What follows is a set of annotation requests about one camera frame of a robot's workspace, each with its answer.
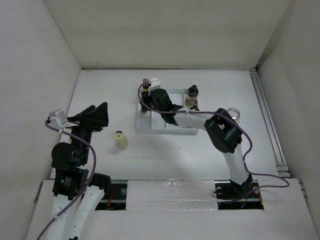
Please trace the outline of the yellow label sauce bottle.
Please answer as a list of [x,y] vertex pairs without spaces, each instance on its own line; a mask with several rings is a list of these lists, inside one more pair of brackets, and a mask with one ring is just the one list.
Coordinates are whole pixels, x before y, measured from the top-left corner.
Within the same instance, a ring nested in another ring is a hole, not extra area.
[[151,81],[147,78],[142,79],[142,91],[143,92],[148,92],[149,88],[151,86]]

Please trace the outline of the black-capped grinder brown spice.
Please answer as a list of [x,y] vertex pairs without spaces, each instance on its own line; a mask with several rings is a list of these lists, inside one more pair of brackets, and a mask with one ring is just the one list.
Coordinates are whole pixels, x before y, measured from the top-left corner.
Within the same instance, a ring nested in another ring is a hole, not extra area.
[[198,106],[198,87],[194,84],[188,88],[185,97],[185,105],[188,107]]

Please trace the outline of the black-capped grinder pale spice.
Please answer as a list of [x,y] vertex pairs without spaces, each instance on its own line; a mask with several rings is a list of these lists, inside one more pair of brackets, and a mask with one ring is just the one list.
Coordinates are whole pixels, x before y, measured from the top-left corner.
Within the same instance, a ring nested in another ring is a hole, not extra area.
[[193,110],[193,111],[199,111],[199,108],[197,105],[193,105],[190,110]]

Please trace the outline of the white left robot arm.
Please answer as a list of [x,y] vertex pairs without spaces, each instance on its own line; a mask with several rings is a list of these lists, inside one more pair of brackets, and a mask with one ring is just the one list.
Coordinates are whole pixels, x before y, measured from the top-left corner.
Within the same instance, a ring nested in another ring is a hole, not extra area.
[[99,201],[111,194],[111,178],[95,172],[97,154],[91,145],[92,134],[108,124],[106,102],[71,117],[59,109],[45,121],[48,129],[69,137],[51,151],[55,178],[51,220],[43,230],[47,240],[79,240]]

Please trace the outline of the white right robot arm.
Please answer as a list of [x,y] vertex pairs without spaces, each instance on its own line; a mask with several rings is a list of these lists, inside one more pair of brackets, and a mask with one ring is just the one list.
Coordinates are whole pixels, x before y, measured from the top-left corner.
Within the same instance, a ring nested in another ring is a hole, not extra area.
[[189,110],[173,104],[167,91],[162,88],[139,90],[138,97],[143,110],[160,114],[166,123],[207,132],[213,146],[223,154],[230,175],[229,186],[217,190],[216,194],[225,196],[226,200],[235,200],[250,191],[253,179],[243,160],[243,132],[225,109],[219,108],[213,113]]

